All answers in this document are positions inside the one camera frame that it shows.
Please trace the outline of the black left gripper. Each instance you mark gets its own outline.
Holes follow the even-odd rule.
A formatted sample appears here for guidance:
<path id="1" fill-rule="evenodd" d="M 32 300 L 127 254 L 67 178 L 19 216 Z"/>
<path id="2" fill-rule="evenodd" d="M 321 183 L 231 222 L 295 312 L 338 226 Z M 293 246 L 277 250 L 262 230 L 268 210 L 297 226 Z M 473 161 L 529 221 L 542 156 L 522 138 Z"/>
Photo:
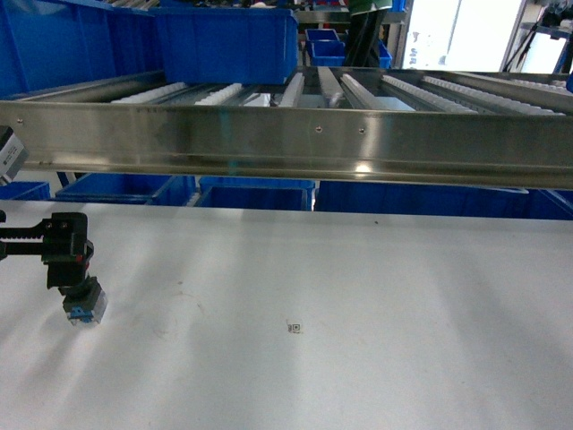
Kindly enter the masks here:
<path id="1" fill-rule="evenodd" d="M 47 266 L 47 288 L 78 288 L 87 278 L 93 244 L 88 217 L 81 212 L 55 212 L 30 227 L 7 227 L 1 211 L 1 260 L 37 256 Z"/>

